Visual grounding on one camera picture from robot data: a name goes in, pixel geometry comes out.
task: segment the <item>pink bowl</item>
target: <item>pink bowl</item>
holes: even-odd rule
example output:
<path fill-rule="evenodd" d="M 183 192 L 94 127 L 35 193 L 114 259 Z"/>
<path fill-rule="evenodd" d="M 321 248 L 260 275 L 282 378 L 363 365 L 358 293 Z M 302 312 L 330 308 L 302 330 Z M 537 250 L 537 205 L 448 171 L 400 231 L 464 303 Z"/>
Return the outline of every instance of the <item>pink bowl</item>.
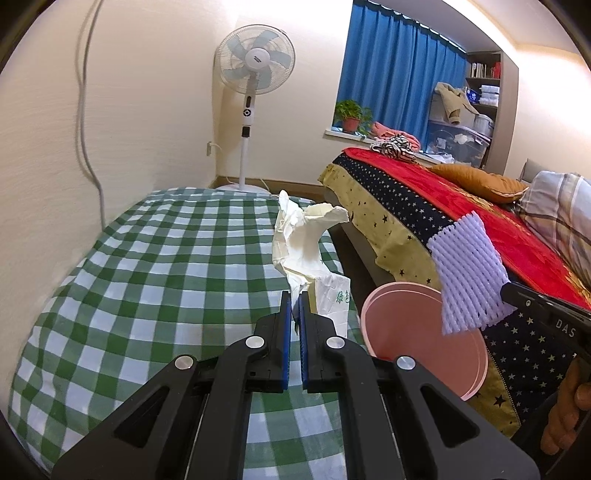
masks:
<path fill-rule="evenodd" d="M 376 288 L 361 310 L 361 332 L 371 355 L 409 355 L 450 390 L 468 400 L 482 386 L 488 354 L 480 330 L 441 333 L 441 293 L 417 283 Z"/>

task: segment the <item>green and white checkered blanket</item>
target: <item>green and white checkered blanket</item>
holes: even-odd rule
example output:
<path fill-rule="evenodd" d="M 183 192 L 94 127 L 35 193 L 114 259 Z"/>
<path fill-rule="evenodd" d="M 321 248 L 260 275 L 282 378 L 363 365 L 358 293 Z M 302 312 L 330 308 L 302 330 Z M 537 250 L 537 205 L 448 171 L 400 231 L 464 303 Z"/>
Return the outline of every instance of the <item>green and white checkered blanket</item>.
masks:
<path fill-rule="evenodd" d="M 300 206 L 312 202 L 294 199 Z M 279 309 L 271 262 L 277 199 L 216 190 L 154 192 L 110 224 L 47 303 L 23 350 L 8 420 L 36 461 L 58 458 L 181 353 L 220 355 Z M 330 236 L 322 259 L 341 272 Z M 349 337 L 361 342 L 353 302 Z M 346 478 L 335 394 L 254 394 L 244 479 Z"/>

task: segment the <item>blue curtain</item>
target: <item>blue curtain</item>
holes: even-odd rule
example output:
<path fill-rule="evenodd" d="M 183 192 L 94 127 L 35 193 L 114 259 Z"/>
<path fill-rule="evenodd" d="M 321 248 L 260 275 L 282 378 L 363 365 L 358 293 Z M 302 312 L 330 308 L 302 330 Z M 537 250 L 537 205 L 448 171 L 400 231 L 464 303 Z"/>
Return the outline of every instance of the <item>blue curtain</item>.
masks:
<path fill-rule="evenodd" d="M 369 107 L 374 121 L 413 134 L 426 145 L 437 82 L 465 84 L 464 53 L 414 20 L 354 0 L 337 101 Z"/>

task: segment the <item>power cord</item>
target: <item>power cord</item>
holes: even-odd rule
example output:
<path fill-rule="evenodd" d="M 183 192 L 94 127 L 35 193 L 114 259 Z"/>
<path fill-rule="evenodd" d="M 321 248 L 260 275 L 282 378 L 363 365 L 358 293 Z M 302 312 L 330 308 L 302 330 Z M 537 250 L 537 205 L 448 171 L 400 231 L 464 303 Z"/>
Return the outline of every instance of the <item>power cord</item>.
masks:
<path fill-rule="evenodd" d="M 86 110 L 86 89 L 87 89 L 87 74 L 88 74 L 88 56 L 90 51 L 90 42 L 92 40 L 92 35 L 95 31 L 96 27 L 96 20 L 99 18 L 100 9 L 103 6 L 105 0 L 96 0 L 95 3 L 92 5 L 89 11 L 89 15 L 86 17 L 82 27 L 80 29 L 80 36 L 78 45 L 76 48 L 76 77 L 78 80 L 78 110 L 76 114 L 76 149 L 78 148 L 78 141 L 80 141 L 80 148 L 82 150 L 82 156 L 84 158 L 84 162 L 86 164 L 86 168 L 88 168 L 88 173 L 90 174 L 93 183 L 96 186 L 96 189 L 99 191 L 99 208 L 100 208 L 100 226 L 104 230 L 106 226 L 106 218 L 105 218 L 105 194 L 103 192 L 103 187 L 100 184 L 98 177 L 95 174 L 92 165 L 90 164 L 90 160 L 88 158 L 88 151 L 86 149 L 86 129 L 85 129 L 85 110 Z M 84 59 L 82 61 L 82 78 L 80 77 L 80 69 L 78 64 L 78 58 L 80 53 L 80 42 L 82 41 L 82 35 L 86 28 L 86 23 L 90 16 L 90 12 L 92 9 L 95 9 L 95 13 L 92 17 L 92 22 L 90 23 L 90 28 L 88 30 L 88 36 L 86 37 L 86 46 L 84 49 Z"/>

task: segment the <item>white wall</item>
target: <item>white wall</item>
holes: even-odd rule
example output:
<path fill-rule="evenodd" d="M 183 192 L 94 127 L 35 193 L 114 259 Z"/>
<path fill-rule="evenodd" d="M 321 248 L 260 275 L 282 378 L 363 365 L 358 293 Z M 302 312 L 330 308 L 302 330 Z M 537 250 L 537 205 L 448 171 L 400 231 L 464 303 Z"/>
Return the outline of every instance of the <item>white wall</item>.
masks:
<path fill-rule="evenodd" d="M 87 141 L 113 219 L 154 189 L 215 177 L 213 53 L 236 0 L 106 0 L 89 62 Z M 0 408 L 46 299 L 100 232 L 74 149 L 74 53 L 91 0 L 59 0 L 0 75 Z"/>
<path fill-rule="evenodd" d="M 323 138 L 332 123 L 351 16 L 350 0 L 242 0 L 236 27 L 262 23 L 284 30 L 295 69 L 277 90 L 256 100 L 247 177 L 316 183 L 342 150 Z M 225 89 L 218 173 L 237 176 L 243 96 Z"/>
<path fill-rule="evenodd" d="M 505 175 L 518 177 L 527 158 L 550 170 L 591 178 L 591 72 L 564 50 L 518 50 L 519 101 Z"/>

